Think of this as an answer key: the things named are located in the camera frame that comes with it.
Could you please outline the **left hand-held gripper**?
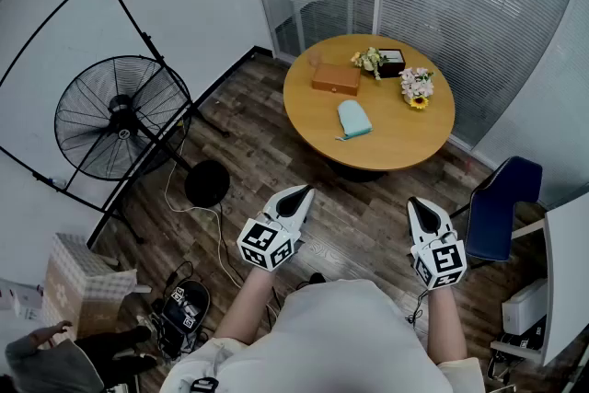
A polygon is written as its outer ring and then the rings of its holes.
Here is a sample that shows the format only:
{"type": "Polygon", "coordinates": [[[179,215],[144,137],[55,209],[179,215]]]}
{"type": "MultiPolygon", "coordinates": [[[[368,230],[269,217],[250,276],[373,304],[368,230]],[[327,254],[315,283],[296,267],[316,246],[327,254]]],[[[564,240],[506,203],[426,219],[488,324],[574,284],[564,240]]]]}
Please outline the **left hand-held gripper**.
{"type": "Polygon", "coordinates": [[[264,212],[249,218],[237,239],[244,261],[274,272],[304,244],[301,227],[306,220],[315,190],[298,185],[271,196],[264,212]]]}

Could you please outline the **light blue pouch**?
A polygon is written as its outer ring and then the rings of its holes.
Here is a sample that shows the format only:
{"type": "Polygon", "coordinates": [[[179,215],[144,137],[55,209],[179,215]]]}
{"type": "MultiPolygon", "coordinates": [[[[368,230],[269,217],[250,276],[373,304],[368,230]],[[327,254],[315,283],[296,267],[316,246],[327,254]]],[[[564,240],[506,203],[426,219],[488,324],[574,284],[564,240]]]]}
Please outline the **light blue pouch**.
{"type": "Polygon", "coordinates": [[[345,100],[338,106],[338,115],[343,129],[343,136],[339,141],[347,141],[353,137],[368,134],[373,131],[373,125],[368,119],[362,106],[355,100],[345,100]]]}

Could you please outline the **person's right forearm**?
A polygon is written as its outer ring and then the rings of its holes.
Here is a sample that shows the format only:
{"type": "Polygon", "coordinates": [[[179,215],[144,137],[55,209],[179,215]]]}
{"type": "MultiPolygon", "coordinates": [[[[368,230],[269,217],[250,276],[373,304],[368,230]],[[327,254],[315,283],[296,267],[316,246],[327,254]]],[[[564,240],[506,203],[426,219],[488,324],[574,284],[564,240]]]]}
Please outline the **person's right forearm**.
{"type": "Polygon", "coordinates": [[[466,338],[451,286],[428,294],[427,353],[435,364],[468,358],[466,338]]]}

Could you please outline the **person's left forearm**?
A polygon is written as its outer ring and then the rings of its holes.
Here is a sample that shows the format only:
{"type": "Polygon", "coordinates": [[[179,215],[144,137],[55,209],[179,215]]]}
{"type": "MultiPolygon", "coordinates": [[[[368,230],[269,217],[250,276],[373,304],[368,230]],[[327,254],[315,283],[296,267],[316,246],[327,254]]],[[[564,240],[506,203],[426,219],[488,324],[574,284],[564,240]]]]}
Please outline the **person's left forearm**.
{"type": "Polygon", "coordinates": [[[254,267],[219,323],[214,338],[232,339],[247,345],[253,343],[271,300],[275,279],[274,272],[254,267]]]}

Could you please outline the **blue chair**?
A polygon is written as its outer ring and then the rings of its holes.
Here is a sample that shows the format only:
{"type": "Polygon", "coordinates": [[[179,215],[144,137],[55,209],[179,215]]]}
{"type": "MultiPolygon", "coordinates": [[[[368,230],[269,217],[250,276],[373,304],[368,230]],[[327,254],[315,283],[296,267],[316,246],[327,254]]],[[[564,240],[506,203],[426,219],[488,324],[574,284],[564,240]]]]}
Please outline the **blue chair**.
{"type": "Polygon", "coordinates": [[[536,203],[543,167],[520,156],[507,158],[471,192],[469,203],[454,211],[468,212],[465,251],[469,257],[506,261],[511,252],[514,208],[519,202],[536,203]]]}

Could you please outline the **black table base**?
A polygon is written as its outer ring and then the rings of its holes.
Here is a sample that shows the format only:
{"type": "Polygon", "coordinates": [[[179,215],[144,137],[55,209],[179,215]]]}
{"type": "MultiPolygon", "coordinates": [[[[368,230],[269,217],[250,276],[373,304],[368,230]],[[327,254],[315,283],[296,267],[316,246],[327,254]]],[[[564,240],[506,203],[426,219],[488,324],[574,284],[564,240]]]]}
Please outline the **black table base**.
{"type": "Polygon", "coordinates": [[[371,182],[380,179],[387,174],[386,171],[366,170],[345,166],[330,159],[327,160],[327,163],[339,177],[355,183],[371,182]]]}

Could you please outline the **white box device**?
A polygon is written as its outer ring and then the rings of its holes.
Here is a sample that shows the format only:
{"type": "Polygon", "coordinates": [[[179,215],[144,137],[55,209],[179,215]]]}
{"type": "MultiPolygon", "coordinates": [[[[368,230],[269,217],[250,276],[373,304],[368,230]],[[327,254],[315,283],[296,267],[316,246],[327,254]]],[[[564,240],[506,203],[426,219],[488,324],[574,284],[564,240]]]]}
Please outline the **white box device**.
{"type": "Polygon", "coordinates": [[[502,327],[508,334],[522,335],[547,315],[548,280],[537,279],[502,303],[502,327]]]}

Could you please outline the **person's white shirt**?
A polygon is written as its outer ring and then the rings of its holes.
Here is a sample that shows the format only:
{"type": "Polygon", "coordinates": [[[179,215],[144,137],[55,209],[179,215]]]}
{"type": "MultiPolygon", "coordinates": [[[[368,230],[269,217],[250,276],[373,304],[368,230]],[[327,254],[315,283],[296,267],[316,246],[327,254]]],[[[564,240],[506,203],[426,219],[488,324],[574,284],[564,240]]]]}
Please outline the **person's white shirt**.
{"type": "Polygon", "coordinates": [[[484,393],[475,358],[432,361],[395,303],[366,280],[289,295],[272,331],[247,346],[212,338],[178,362],[160,393],[484,393]]]}

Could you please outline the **brown wooden box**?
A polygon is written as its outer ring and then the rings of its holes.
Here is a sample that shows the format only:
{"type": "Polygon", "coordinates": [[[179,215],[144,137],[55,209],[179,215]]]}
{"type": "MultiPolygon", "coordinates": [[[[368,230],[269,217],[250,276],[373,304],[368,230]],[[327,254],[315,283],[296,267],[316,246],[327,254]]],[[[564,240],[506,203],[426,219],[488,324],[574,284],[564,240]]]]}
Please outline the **brown wooden box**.
{"type": "Polygon", "coordinates": [[[357,96],[361,71],[358,68],[336,64],[320,64],[311,85],[316,90],[357,96]]]}

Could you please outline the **pink flowers with sunflower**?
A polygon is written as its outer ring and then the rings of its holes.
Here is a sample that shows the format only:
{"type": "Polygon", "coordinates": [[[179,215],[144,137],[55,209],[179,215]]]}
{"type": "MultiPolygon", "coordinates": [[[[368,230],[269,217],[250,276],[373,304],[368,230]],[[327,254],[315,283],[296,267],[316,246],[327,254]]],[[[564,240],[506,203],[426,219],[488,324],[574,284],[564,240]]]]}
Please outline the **pink flowers with sunflower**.
{"type": "Polygon", "coordinates": [[[401,93],[414,109],[424,110],[433,94],[433,72],[426,68],[406,68],[400,73],[401,93]]]}

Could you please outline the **black striped bag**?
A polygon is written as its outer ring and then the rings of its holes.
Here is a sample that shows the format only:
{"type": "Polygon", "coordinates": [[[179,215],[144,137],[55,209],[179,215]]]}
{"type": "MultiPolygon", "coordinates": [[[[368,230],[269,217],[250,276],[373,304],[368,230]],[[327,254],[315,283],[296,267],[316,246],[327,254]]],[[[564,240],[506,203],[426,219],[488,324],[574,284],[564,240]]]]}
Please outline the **black striped bag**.
{"type": "MultiPolygon", "coordinates": [[[[502,332],[496,341],[505,343],[510,347],[540,352],[544,343],[546,322],[547,317],[544,316],[523,334],[514,335],[502,332]]],[[[501,381],[506,386],[510,379],[511,370],[524,360],[525,358],[521,355],[491,348],[491,359],[487,368],[487,378],[501,381]]]]}

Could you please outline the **dark brown box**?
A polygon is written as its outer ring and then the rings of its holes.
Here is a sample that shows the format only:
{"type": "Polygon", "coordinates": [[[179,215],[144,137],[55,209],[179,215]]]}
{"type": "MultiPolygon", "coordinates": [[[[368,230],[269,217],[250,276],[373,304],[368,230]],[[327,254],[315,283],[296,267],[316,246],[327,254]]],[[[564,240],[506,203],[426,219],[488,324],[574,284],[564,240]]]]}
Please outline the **dark brown box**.
{"type": "Polygon", "coordinates": [[[381,78],[398,77],[406,69],[406,61],[399,49],[379,50],[381,58],[377,70],[381,78]]]}

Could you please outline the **yellow flower bouquet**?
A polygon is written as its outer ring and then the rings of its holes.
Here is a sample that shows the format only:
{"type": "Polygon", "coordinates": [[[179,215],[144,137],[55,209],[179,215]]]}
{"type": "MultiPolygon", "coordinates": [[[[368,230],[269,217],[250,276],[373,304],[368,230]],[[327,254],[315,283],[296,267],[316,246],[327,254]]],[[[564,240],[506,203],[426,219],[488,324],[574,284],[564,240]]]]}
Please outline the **yellow flower bouquet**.
{"type": "Polygon", "coordinates": [[[380,80],[380,68],[388,62],[388,58],[377,48],[369,47],[365,52],[356,52],[351,62],[356,67],[371,72],[376,80],[380,80]]]}

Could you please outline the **black clip device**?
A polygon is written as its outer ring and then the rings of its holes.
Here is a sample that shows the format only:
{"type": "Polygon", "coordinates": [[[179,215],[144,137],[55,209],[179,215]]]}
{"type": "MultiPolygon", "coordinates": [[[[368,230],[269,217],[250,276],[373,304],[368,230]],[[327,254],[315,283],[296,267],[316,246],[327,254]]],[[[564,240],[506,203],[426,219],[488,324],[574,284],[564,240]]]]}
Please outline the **black clip device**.
{"type": "Polygon", "coordinates": [[[219,382],[214,377],[203,377],[191,383],[190,393],[215,393],[219,382]]]}

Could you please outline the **checkered cardboard box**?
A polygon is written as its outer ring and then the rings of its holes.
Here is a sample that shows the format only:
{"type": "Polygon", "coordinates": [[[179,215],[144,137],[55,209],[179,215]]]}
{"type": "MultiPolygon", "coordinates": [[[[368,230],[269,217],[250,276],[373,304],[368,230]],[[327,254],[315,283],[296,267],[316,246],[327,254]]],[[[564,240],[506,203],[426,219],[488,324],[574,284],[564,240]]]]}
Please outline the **checkered cardboard box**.
{"type": "Polygon", "coordinates": [[[40,318],[49,326],[72,323],[53,337],[52,345],[75,341],[113,331],[125,296],[151,291],[137,282],[137,270],[121,271],[117,260],[92,252],[83,237],[58,233],[52,240],[40,318]]]}

